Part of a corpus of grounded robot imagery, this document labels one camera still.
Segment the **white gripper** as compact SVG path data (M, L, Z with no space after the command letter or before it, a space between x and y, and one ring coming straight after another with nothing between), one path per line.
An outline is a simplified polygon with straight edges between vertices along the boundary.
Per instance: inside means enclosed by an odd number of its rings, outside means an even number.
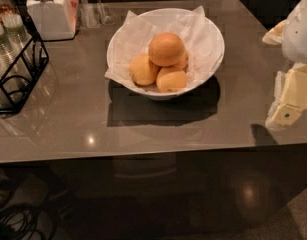
M265 33L262 41L269 45L282 43L283 55L295 62L287 72L277 72L274 101L265 122L270 130L283 130L307 109L307 0L301 0L286 20Z

